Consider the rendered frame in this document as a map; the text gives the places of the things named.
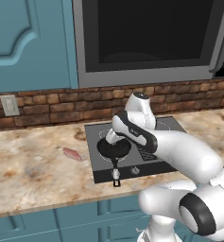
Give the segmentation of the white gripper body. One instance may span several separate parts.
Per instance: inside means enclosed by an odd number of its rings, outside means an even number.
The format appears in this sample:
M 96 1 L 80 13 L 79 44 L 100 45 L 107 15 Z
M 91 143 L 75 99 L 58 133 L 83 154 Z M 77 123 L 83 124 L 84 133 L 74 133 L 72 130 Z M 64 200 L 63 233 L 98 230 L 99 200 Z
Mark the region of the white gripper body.
M 106 135 L 106 141 L 110 145 L 116 144 L 118 141 L 123 140 L 124 136 L 117 135 L 113 129 L 110 129 Z

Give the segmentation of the pink raw steak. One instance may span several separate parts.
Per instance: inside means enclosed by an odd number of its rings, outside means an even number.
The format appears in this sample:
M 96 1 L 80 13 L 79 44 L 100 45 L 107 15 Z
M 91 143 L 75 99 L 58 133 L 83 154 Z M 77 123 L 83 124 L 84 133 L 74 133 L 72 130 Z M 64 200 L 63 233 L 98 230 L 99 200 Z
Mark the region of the pink raw steak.
M 64 147 L 62 149 L 63 153 L 70 159 L 76 160 L 81 162 L 82 158 L 81 156 L 78 154 L 78 152 L 74 149 L 68 148 L 68 147 Z

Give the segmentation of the black frying pan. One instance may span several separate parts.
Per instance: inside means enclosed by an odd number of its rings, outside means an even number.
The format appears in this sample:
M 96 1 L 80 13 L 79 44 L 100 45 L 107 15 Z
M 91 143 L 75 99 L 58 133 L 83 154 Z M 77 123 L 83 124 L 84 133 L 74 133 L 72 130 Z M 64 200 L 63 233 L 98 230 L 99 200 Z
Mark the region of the black frying pan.
M 126 139 L 122 139 L 114 144 L 109 144 L 105 138 L 102 138 L 97 143 L 96 148 L 102 157 L 107 158 L 112 163 L 113 186 L 119 187 L 121 183 L 118 163 L 129 154 L 131 150 L 130 142 Z

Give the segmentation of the dark grey hob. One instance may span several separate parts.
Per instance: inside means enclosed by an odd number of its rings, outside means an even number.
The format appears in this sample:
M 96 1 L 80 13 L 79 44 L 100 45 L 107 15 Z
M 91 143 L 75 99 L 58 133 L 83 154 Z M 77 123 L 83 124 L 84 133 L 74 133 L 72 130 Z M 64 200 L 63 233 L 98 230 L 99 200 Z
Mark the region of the dark grey hob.
M 106 137 L 111 127 L 111 122 L 85 126 L 95 183 L 112 181 L 112 163 L 107 158 L 102 157 L 96 148 L 99 140 Z M 178 130 L 184 132 L 183 127 L 173 116 L 159 117 L 157 119 L 156 130 Z M 131 169 L 135 166 L 140 169 L 138 175 L 131 173 Z M 135 144 L 131 144 L 129 154 L 119 161 L 118 169 L 120 172 L 120 180 L 175 171 L 175 168 L 170 164 L 157 158 L 154 154 L 144 151 Z

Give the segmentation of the teal drawer front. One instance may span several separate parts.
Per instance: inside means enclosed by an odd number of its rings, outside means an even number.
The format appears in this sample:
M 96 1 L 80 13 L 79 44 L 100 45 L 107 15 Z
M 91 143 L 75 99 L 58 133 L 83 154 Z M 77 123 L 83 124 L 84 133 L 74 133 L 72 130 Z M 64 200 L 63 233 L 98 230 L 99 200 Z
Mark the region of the teal drawer front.
M 138 196 L 102 200 L 97 203 L 97 215 L 116 217 L 139 213 Z
M 60 242 L 53 211 L 0 218 L 0 242 Z
M 101 207 L 100 202 L 89 202 L 66 206 L 56 210 L 62 228 L 97 222 Z

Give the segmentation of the grey microwave oven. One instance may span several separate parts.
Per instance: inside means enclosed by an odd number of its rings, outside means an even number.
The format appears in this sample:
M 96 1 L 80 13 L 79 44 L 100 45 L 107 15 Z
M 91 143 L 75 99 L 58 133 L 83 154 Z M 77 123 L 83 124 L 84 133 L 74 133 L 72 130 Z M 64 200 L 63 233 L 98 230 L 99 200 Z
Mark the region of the grey microwave oven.
M 224 0 L 73 0 L 80 88 L 210 79 Z

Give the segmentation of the grey wall outlet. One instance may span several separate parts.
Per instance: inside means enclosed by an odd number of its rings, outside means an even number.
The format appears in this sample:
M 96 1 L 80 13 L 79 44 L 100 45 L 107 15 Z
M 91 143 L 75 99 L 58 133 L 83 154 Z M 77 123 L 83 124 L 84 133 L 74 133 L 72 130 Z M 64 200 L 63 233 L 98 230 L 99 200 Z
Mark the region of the grey wall outlet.
M 15 95 L 1 95 L 0 100 L 5 116 L 16 116 L 20 114 Z

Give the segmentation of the teal wall cupboard door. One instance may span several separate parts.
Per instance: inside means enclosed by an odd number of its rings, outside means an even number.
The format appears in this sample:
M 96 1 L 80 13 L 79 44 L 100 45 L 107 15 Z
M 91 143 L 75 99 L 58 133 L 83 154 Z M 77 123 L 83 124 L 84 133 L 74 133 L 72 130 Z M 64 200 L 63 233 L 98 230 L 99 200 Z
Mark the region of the teal wall cupboard door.
M 72 0 L 0 0 L 0 93 L 77 86 Z

